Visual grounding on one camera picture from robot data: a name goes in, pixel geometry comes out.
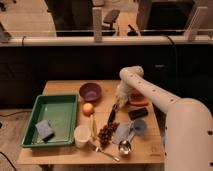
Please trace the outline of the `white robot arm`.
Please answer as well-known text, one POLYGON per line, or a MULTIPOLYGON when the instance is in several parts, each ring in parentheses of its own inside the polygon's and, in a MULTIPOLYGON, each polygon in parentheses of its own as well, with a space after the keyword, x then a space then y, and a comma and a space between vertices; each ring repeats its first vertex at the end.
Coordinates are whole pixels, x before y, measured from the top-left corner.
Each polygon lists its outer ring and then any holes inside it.
POLYGON ((122 68, 116 96, 119 107, 138 90, 165 115, 164 171, 213 171, 213 116, 200 101, 181 98, 143 78, 141 66, 122 68))

